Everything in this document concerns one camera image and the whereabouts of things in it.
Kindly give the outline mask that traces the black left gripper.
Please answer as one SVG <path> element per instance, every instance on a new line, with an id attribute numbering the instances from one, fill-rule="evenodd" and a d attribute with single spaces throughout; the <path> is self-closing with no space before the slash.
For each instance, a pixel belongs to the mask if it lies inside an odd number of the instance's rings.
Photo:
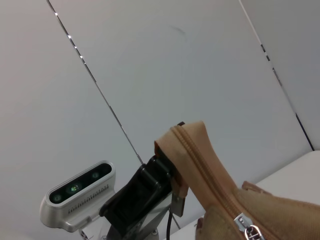
<path id="1" fill-rule="evenodd" d="M 100 209 L 111 227 L 108 240 L 144 240 L 169 210 L 174 166 L 168 159 L 152 156 L 119 192 Z"/>

